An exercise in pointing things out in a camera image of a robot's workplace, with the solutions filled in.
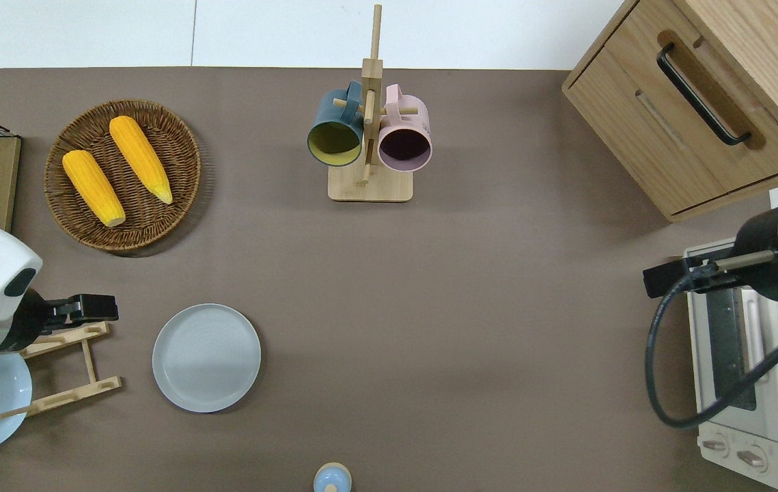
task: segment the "oven window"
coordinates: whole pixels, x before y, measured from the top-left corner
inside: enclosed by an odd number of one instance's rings
[[[708,292],[705,296],[710,326],[710,360],[714,372],[714,392],[724,395],[745,374],[744,309],[739,289]],[[756,410],[756,389],[742,393],[730,406]]]

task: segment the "drawer handle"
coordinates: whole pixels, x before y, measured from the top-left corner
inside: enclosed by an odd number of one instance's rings
[[[736,146],[736,144],[740,144],[741,142],[744,142],[744,140],[747,140],[747,138],[750,138],[749,131],[740,137],[735,137],[726,130],[725,126],[723,126],[719,120],[717,120],[717,117],[710,111],[710,108],[704,104],[701,97],[692,90],[692,87],[689,87],[689,84],[683,80],[682,75],[677,72],[673,65],[671,65],[671,62],[667,59],[667,54],[672,49],[673,43],[667,44],[667,46],[659,52],[659,57],[656,58],[656,64],[659,65],[659,68],[663,71],[667,80],[670,80],[671,83],[673,83],[673,86],[680,91],[683,99],[686,99],[686,102],[692,106],[692,109],[698,113],[698,116],[701,116],[705,124],[710,127],[710,130],[712,130],[726,146]]]

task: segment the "toaster oven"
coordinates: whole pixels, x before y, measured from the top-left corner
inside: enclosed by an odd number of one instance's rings
[[[733,240],[687,249],[685,256],[732,248]],[[749,287],[686,294],[698,411],[778,345],[778,302]],[[778,489],[778,365],[698,427],[701,455]]]

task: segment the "wooden drawer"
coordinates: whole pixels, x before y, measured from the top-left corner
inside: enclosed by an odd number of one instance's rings
[[[671,0],[626,2],[613,24],[564,92],[666,218],[682,220],[778,186],[778,120],[770,101],[750,90],[712,35]],[[672,70],[692,96],[682,95]],[[719,128],[726,140],[750,137],[728,144]]]

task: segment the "wicker basket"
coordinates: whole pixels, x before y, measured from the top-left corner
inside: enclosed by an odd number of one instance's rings
[[[173,203],[149,193],[124,160],[110,136],[110,120],[135,119],[164,165]],[[64,173],[61,159],[70,150],[91,152],[124,208],[126,220],[105,227]],[[201,182],[201,154],[185,122],[148,100],[112,100],[89,109],[67,125],[48,154],[45,193],[48,208],[74,239],[104,251],[131,251],[156,242],[175,228],[195,202]]]

